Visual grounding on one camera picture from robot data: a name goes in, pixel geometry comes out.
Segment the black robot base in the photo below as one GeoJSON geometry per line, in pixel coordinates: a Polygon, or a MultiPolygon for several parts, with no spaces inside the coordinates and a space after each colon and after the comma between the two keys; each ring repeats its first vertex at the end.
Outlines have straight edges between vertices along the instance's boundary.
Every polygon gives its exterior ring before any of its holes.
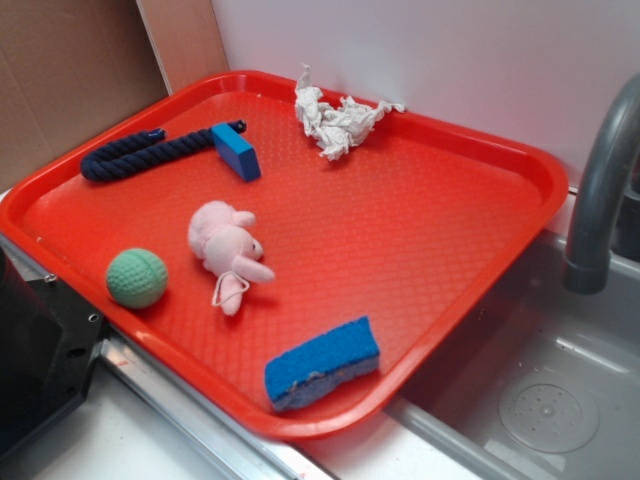
{"type": "Polygon", "coordinates": [[[27,281],[1,254],[2,460],[85,401],[105,328],[66,282],[27,281]]]}

